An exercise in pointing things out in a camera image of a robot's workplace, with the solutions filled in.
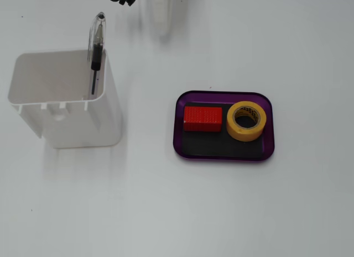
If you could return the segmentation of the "white fixed gripper finger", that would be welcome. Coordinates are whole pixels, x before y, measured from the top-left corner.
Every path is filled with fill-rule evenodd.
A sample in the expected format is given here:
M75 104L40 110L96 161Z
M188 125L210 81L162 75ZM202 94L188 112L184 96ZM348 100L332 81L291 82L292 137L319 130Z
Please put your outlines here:
M167 41L171 28L173 0L150 0L151 23L159 40Z

